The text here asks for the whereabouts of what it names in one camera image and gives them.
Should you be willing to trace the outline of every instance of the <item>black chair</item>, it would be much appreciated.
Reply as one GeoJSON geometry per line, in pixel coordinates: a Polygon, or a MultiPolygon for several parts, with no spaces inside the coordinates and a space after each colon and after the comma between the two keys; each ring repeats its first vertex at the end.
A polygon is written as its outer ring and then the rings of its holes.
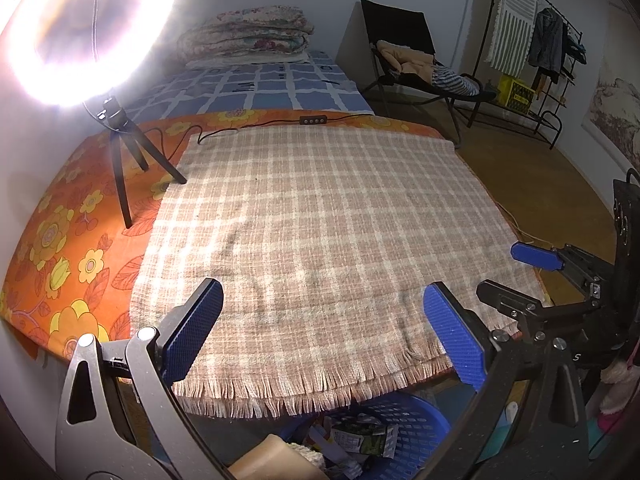
{"type": "Polygon", "coordinates": [[[384,5],[370,2],[369,0],[360,0],[362,3],[362,13],[367,27],[367,35],[369,37],[369,46],[373,60],[373,67],[376,72],[376,80],[366,87],[362,93],[366,93],[374,86],[380,89],[382,102],[385,105],[385,112],[389,116],[389,106],[385,96],[385,86],[401,85],[435,95],[436,97],[427,99],[413,105],[427,105],[444,99],[451,114],[453,125],[458,134],[458,143],[455,144],[456,149],[462,145],[462,134],[454,109],[455,101],[467,101],[472,103],[487,102],[495,99],[495,92],[485,91],[482,83],[469,74],[461,74],[462,76],[475,81],[480,88],[480,93],[474,96],[465,96],[455,94],[427,83],[417,74],[397,74],[389,64],[389,62],[379,53],[376,45],[378,41],[383,40],[396,45],[408,46],[413,50],[420,50],[427,54],[435,54],[433,40],[424,14],[414,12],[412,10],[396,9],[395,7],[387,7],[384,5]],[[382,67],[382,75],[378,69],[377,61],[382,67]]]}

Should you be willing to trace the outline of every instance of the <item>blue checkered sheet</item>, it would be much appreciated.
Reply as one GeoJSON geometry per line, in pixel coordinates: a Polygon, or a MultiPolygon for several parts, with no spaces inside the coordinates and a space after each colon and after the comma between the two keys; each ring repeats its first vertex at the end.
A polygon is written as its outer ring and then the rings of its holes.
{"type": "Polygon", "coordinates": [[[310,52],[309,62],[190,70],[172,76],[127,107],[144,123],[229,110],[373,111],[333,59],[310,52]]]}

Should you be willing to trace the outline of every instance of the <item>tripod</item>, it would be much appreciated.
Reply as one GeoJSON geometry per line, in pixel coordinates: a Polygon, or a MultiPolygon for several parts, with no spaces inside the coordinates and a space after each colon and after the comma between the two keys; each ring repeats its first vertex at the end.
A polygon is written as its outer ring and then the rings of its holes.
{"type": "Polygon", "coordinates": [[[122,169],[122,153],[120,151],[120,140],[129,150],[142,171],[149,169],[149,164],[142,154],[140,147],[144,148],[179,184],[186,184],[187,179],[178,171],[173,164],[162,154],[156,146],[146,138],[138,125],[129,120],[126,112],[120,106],[115,97],[109,97],[104,102],[104,110],[98,115],[101,121],[106,120],[110,128],[111,163],[113,164],[113,176],[116,180],[120,209],[124,218],[124,225],[129,229],[133,222],[127,200],[127,189],[124,183],[124,172],[122,169]]]}

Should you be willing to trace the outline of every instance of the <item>blanket fringe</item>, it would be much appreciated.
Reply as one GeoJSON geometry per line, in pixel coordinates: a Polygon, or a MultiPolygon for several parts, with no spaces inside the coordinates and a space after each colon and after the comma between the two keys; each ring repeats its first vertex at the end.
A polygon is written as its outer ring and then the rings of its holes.
{"type": "Polygon", "coordinates": [[[314,370],[295,378],[202,381],[187,377],[175,383],[173,390],[185,411],[195,415],[262,418],[324,412],[406,388],[449,369],[450,361],[439,343],[429,342],[428,346],[426,355],[436,357],[418,363],[417,352],[406,350],[399,356],[381,356],[378,363],[354,363],[348,370],[314,370]]]}

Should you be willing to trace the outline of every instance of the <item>blue plastic basket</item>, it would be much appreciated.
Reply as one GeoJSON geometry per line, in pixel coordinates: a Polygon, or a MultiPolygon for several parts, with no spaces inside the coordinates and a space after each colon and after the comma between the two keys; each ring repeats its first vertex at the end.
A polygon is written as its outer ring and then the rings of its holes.
{"type": "MultiPolygon", "coordinates": [[[[327,415],[352,409],[353,406],[341,408],[327,415]]],[[[411,480],[450,430],[447,419],[426,400],[402,392],[366,400],[358,404],[357,409],[375,415],[386,424],[399,426],[395,457],[375,459],[371,469],[358,480],[411,480]]],[[[290,442],[297,428],[314,416],[297,417],[280,433],[281,439],[290,442]]]]}

